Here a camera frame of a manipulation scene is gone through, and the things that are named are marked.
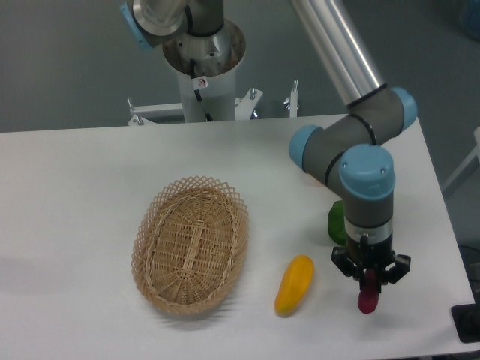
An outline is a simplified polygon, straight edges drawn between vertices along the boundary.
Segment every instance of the cable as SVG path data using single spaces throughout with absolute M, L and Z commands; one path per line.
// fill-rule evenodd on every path
M 195 60 L 192 58 L 190 59 L 190 78 L 195 79 Z M 202 95 L 200 94 L 200 90 L 193 90 L 195 92 L 195 97 L 200 103 L 200 106 L 203 108 L 203 112 L 205 113 L 205 117 L 207 118 L 207 122 L 213 122 L 214 119 L 210 115 L 209 110 L 205 106 L 205 103 L 203 102 Z
M 459 248 L 464 248 L 464 249 L 470 249 L 474 251 L 478 251 L 480 253 L 480 249 L 477 249 L 476 247 L 469 246 L 469 245 L 458 245 Z

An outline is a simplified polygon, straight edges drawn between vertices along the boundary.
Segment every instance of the green toy pepper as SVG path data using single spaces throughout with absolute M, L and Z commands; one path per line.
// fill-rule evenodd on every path
M 331 239 L 341 246 L 347 244 L 345 232 L 344 202 L 336 201 L 328 212 L 328 234 Z

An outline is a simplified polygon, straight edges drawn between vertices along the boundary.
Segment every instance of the warning sticker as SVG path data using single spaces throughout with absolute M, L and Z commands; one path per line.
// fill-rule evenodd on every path
M 196 77 L 192 79 L 193 83 L 193 90 L 200 90 L 209 87 L 209 81 L 207 80 L 207 76 Z

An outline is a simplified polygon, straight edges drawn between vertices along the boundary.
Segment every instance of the oval basket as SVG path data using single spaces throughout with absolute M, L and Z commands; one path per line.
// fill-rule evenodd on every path
M 158 309 L 195 314 L 218 305 L 242 268 L 247 206 L 213 178 L 183 178 L 151 203 L 136 236 L 132 273 Z

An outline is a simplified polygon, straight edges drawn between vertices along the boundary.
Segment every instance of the table surface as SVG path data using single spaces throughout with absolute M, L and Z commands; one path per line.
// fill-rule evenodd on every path
M 330 260 L 338 198 L 288 156 L 302 125 L 339 115 L 0 134 L 0 356 L 3 359 L 387 359 L 477 350 L 450 307 L 473 302 L 419 123 L 394 158 L 394 249 L 410 273 L 369 315 Z M 250 213 L 247 258 L 223 304 L 186 319 L 154 309 L 131 274 L 149 203 L 188 176 L 228 182 Z M 302 306 L 278 317 L 290 260 L 316 266 Z

